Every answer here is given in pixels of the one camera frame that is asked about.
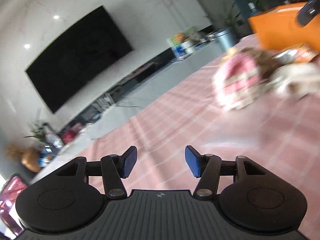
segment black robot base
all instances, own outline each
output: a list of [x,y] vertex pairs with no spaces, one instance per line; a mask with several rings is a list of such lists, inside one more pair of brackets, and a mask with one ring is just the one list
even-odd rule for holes
[[[25,189],[16,210],[25,231],[18,240],[304,240],[298,227],[307,211],[304,195],[245,156],[222,161],[192,146],[185,159],[200,178],[189,190],[133,190],[137,149],[97,162],[77,157]],[[89,185],[102,176],[105,195]],[[220,176],[234,183],[217,195]]]

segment orange box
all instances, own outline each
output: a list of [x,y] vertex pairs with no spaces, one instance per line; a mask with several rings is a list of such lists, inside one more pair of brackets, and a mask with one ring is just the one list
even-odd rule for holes
[[302,27],[297,21],[298,11],[306,3],[281,5],[249,18],[263,49],[282,50],[305,42],[320,52],[320,15]]

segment gray trash can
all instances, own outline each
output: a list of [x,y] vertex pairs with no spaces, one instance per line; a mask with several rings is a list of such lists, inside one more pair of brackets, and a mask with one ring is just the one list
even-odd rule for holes
[[223,51],[230,49],[239,42],[239,39],[237,39],[230,28],[218,30],[214,33],[214,37]]

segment black television screen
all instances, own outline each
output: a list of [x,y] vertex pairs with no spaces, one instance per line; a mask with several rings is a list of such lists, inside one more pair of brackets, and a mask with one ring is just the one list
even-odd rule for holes
[[55,113],[98,73],[132,51],[103,6],[76,22],[26,70]]

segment black device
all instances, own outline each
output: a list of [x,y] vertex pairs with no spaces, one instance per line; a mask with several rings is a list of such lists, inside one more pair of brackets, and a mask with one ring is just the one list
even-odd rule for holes
[[[298,189],[245,156],[222,161],[187,146],[185,158],[200,178],[193,195],[133,190],[128,197],[121,178],[136,163],[136,147],[97,162],[77,157],[18,196],[26,228],[18,240],[306,239],[298,227],[307,201]],[[102,176],[105,195],[88,184],[89,176]],[[217,195],[220,176],[234,183]]]
[[319,13],[320,0],[309,0],[298,12],[298,22],[301,26],[306,26]]
[[55,113],[101,71],[132,51],[103,6],[72,25],[26,70]]

